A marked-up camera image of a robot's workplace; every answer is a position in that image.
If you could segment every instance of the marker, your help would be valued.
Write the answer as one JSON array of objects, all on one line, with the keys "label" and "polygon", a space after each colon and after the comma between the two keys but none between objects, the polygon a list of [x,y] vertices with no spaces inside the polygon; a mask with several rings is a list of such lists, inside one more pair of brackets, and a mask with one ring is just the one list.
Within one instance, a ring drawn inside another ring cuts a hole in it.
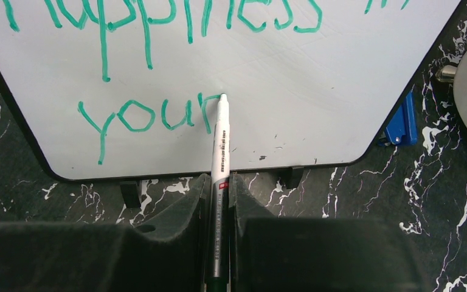
[{"label": "marker", "polygon": [[229,267],[228,183],[230,179],[230,110],[226,94],[218,102],[212,150],[212,199],[205,283],[207,292],[226,292]]}]

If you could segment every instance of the white writing surface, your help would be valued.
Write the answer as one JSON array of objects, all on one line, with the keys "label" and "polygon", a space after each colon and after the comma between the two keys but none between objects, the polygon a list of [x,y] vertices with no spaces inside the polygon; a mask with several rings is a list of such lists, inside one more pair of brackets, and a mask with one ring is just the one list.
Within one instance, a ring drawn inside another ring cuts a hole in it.
[{"label": "white writing surface", "polygon": [[0,72],[67,179],[338,164],[372,142],[459,0],[2,0]]}]

